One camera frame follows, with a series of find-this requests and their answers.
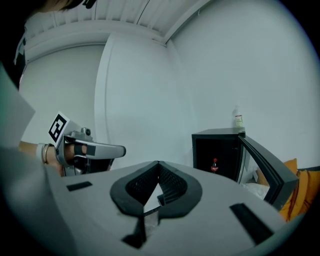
person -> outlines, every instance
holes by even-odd
[[[8,16],[0,13],[1,34],[3,36],[0,47],[0,60],[18,89],[26,66],[24,45],[26,44],[25,23],[27,19],[36,13],[70,10],[82,2],[83,0],[32,0],[19,2],[9,0],[1,3],[3,12],[12,11],[14,15],[10,16],[8,23],[8,20],[6,20]],[[40,160],[53,166],[63,176],[63,166],[56,159],[54,146],[50,144],[32,144],[24,141],[19,144],[19,150],[30,156],[36,156],[39,148],[41,150]],[[82,146],[82,153],[85,154],[86,151],[86,146]],[[64,156],[67,161],[74,158],[74,145],[66,146]]]

white ceiling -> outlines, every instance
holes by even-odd
[[[166,44],[210,0],[97,0],[68,11],[38,13],[26,22],[26,60],[82,45],[101,45],[110,33]]]

white wall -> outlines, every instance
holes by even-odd
[[[198,131],[233,126],[298,168],[320,165],[319,60],[296,21],[272,1],[219,1],[173,39]]]
[[[58,111],[90,128],[95,139],[95,85],[103,49],[83,46],[61,50],[27,65],[19,92],[36,112],[23,141],[51,142],[48,131]]]
[[[108,143],[126,147],[126,156],[116,160],[113,167],[153,160],[191,165],[191,133],[187,125],[191,121],[181,104],[167,49],[136,37],[111,35],[110,40],[113,43],[107,43],[109,49],[105,49],[108,60],[101,59],[108,63],[106,92],[102,89],[106,97],[105,132]],[[102,128],[103,125],[97,127],[98,135]]]

bottle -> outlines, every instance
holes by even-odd
[[[239,106],[235,106],[235,127],[236,128],[243,128],[244,127],[244,120],[242,118],[242,114],[240,113]]]
[[[214,172],[214,173],[217,173],[217,171],[218,171],[218,165],[217,165],[217,161],[218,161],[218,159],[213,159],[213,165],[211,166],[211,171],[212,172]]]

